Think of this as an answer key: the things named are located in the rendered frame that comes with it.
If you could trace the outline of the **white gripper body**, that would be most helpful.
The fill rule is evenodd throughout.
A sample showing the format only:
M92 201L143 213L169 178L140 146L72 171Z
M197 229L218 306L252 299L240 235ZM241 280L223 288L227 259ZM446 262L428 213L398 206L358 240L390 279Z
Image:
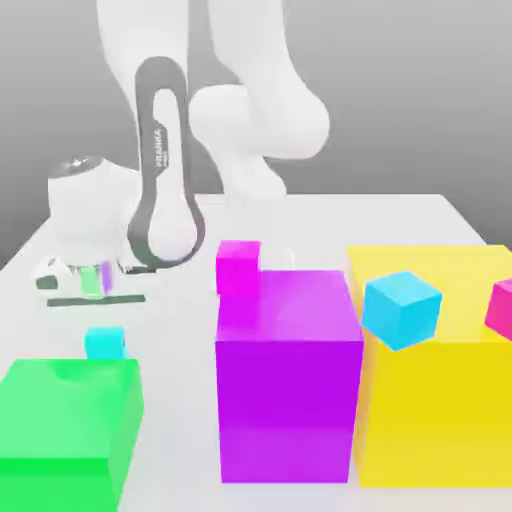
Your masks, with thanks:
M103 315L125 316L147 302L142 293L114 294L104 297L52 297L44 302L44 315Z

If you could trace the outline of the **small cyan cube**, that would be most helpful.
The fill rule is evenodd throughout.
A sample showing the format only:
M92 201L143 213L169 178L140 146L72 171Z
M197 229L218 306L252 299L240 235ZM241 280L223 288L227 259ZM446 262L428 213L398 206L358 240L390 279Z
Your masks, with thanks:
M119 326L91 327L85 334L84 347L88 359L125 359L125 330Z

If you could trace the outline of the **small magenta cube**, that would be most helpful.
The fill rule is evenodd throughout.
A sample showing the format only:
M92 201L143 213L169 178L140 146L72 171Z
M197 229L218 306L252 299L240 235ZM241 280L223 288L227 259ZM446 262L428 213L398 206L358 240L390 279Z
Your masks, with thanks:
M217 294L254 296L259 287L261 243L251 240L222 240L216 255Z

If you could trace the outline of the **small blue cube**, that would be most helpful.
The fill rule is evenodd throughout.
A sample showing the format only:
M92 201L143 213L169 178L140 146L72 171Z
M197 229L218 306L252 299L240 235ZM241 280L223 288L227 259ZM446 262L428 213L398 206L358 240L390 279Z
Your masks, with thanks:
M436 334L443 294L409 271L365 284L362 326L388 348L398 351Z

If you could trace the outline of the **small pink cube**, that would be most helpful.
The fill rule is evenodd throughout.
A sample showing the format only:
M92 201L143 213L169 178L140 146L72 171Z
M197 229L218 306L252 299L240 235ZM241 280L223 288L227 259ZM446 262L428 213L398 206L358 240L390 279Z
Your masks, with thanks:
M485 325L512 341L512 278L493 285Z

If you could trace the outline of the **large green box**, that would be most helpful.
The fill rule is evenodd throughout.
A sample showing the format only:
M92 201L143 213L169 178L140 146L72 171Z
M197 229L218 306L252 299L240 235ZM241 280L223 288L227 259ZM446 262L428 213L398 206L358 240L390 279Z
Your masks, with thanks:
M0 512L118 512L144 411L134 359L18 359L0 379Z

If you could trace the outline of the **large purple box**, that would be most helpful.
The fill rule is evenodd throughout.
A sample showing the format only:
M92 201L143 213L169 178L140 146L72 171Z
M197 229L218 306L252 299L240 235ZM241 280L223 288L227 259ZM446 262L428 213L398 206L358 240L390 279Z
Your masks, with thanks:
M347 482L363 346L341 270L268 270L257 295L221 297L222 482Z

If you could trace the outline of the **large yellow box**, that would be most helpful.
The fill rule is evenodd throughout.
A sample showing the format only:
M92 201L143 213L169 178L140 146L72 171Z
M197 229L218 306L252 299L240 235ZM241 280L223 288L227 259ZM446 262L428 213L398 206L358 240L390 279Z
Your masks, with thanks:
M351 245L351 293L410 271L441 291L432 340L393 351L371 334L353 459L364 488L512 488L512 341L484 323L493 285L512 277L494 245Z

